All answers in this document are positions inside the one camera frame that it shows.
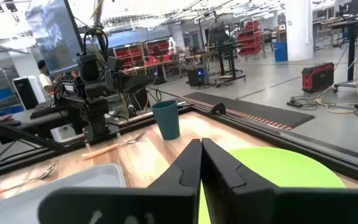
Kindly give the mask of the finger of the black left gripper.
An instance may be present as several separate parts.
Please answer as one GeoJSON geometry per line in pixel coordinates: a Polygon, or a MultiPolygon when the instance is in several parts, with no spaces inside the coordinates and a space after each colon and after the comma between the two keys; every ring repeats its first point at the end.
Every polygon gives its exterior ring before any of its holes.
{"type": "Polygon", "coordinates": [[[145,88],[151,79],[145,75],[121,75],[121,92],[135,93],[145,88]]]}

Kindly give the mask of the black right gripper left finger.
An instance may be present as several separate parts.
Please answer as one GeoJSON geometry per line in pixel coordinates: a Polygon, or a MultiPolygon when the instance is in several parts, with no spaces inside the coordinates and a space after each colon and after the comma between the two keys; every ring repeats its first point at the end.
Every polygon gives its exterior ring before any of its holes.
{"type": "Polygon", "coordinates": [[[48,194],[40,223],[197,223],[202,145],[193,139],[146,188],[70,187],[48,194]]]}

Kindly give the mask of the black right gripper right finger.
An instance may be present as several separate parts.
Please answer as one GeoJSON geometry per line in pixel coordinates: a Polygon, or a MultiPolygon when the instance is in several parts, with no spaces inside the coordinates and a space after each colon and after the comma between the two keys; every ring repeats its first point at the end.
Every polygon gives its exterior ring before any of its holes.
{"type": "Polygon", "coordinates": [[[358,223],[358,189],[279,187],[211,139],[201,143],[212,223],[358,223]]]}

